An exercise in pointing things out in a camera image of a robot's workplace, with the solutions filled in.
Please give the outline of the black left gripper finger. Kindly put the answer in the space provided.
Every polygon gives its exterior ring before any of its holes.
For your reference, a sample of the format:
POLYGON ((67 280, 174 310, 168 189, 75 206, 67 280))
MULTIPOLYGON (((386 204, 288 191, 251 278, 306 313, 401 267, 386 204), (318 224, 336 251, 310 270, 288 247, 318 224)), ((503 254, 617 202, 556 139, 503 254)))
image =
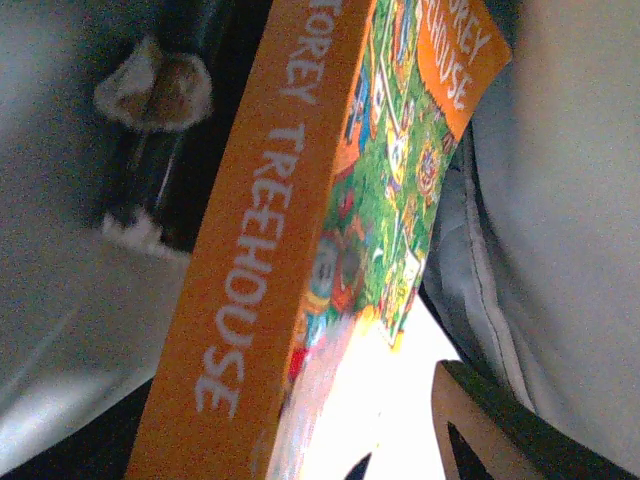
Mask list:
POLYGON ((634 479, 461 361, 437 363, 432 414, 447 479, 634 479))

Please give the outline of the navy blue student backpack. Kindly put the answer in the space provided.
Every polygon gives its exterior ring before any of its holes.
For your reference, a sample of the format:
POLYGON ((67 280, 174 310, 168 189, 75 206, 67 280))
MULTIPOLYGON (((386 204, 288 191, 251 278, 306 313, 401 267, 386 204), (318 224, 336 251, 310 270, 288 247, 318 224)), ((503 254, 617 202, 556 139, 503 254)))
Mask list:
MULTIPOLYGON (((427 290, 478 327, 486 247, 539 413, 639 469, 639 5, 491 1, 514 48, 472 122, 475 204, 454 167, 427 290)), ((154 26, 156 1, 1 5, 1 469, 117 402, 136 421, 186 265, 88 226, 118 132, 94 83, 154 26)))

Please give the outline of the orange green paperback book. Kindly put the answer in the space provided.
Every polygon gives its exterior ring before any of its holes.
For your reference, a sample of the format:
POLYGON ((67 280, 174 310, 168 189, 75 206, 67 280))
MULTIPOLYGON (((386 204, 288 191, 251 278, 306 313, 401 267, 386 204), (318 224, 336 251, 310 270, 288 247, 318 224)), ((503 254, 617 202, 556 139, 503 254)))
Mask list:
POLYGON ((129 479, 298 479, 353 327, 403 337, 444 173, 511 52, 481 1, 276 1, 129 479))

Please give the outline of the dark blue Wuthering Heights book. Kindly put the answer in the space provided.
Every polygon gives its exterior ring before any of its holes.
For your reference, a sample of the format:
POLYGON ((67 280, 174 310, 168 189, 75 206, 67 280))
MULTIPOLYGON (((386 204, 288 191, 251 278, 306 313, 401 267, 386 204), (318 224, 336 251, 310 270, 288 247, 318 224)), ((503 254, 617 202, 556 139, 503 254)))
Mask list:
POLYGON ((96 86, 96 109, 122 129, 101 205, 106 238, 157 257, 191 254, 270 7, 166 1, 96 86))

